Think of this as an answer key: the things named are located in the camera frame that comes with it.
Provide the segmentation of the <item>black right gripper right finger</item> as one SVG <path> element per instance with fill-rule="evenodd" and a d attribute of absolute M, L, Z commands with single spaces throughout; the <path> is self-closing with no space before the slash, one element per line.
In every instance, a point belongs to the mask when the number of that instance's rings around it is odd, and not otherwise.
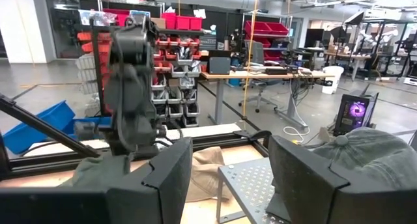
<path fill-rule="evenodd" d="M 273 213 L 290 223 L 415 223 L 416 190 L 394 189 L 280 136 L 268 140 Z"/>

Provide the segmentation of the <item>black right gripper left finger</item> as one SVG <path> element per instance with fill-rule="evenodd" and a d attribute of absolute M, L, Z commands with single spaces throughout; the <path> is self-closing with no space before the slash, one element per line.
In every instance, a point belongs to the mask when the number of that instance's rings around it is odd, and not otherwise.
<path fill-rule="evenodd" d="M 59 186 L 1 189 L 1 222 L 180 223 L 191 170 L 189 137 L 134 171 L 128 156 L 86 158 Z"/>

